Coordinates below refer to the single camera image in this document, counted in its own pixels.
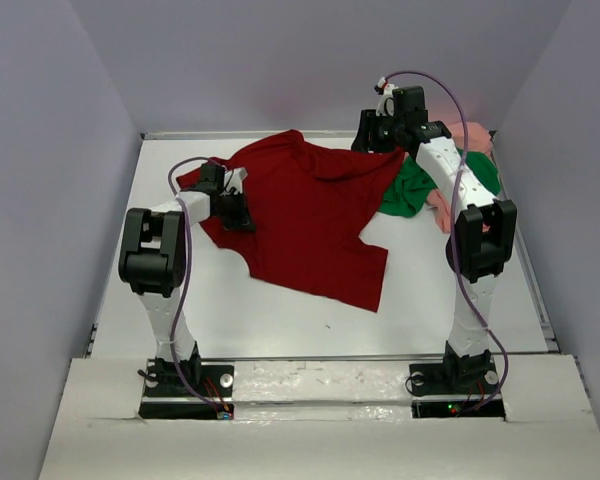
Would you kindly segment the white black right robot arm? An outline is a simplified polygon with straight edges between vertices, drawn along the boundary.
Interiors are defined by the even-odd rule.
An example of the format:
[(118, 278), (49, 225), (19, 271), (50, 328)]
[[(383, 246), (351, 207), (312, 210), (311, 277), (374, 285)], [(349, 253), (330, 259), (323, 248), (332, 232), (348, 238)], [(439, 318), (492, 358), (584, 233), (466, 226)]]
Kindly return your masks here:
[(498, 374), (492, 360), (495, 335), (489, 326), (496, 282), (511, 259), (517, 208), (490, 192), (466, 163), (441, 121), (432, 122), (422, 87), (398, 88), (381, 79), (376, 109), (362, 111), (352, 148), (384, 153), (395, 147), (434, 181), (451, 208), (447, 261), (456, 276), (454, 318), (437, 363), (413, 364), (406, 385), (412, 395), (493, 392)]

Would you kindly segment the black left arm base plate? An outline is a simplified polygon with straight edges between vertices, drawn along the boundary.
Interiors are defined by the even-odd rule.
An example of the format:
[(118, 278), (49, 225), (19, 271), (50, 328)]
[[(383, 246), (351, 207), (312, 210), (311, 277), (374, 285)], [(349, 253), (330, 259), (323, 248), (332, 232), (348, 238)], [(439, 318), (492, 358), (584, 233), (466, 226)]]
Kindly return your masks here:
[(138, 371), (144, 380), (138, 415), (147, 420), (224, 421), (234, 418), (235, 367), (202, 363), (198, 381), (184, 384), (174, 369), (150, 360)]

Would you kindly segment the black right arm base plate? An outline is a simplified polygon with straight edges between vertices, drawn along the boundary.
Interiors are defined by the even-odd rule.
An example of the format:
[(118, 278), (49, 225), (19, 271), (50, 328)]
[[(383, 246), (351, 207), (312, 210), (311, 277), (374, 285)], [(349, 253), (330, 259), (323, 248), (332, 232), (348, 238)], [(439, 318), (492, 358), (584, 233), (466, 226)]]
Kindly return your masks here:
[(405, 389), (415, 419), (505, 419), (501, 394), (487, 401), (497, 391), (498, 381), (494, 362), (486, 371), (459, 380), (446, 378), (441, 362), (416, 363), (409, 366)]

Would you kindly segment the red t-shirt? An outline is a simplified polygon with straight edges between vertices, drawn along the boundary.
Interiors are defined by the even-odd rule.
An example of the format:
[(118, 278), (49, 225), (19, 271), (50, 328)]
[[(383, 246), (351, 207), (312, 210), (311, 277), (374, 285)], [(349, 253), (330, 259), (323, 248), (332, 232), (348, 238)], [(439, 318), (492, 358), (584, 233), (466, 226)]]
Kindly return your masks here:
[(297, 130), (266, 137), (221, 162), (247, 172), (243, 188), (255, 231), (227, 230), (218, 218), (201, 227), (217, 247), (241, 255), (255, 279), (375, 312), (388, 252), (360, 234), (404, 157), (400, 148), (321, 147)]

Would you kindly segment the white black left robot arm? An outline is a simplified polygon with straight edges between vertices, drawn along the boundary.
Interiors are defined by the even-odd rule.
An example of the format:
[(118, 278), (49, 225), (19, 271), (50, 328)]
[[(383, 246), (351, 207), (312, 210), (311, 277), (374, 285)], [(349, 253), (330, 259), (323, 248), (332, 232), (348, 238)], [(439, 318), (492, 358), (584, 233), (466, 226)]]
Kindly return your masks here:
[(148, 377), (189, 395), (201, 383), (199, 348), (186, 324), (185, 294), (193, 263), (192, 227), (215, 219), (229, 231), (253, 232), (243, 183), (244, 167), (203, 163), (189, 187), (175, 184), (173, 198), (159, 206), (127, 211), (120, 245), (118, 274), (143, 305), (156, 343), (157, 372)]

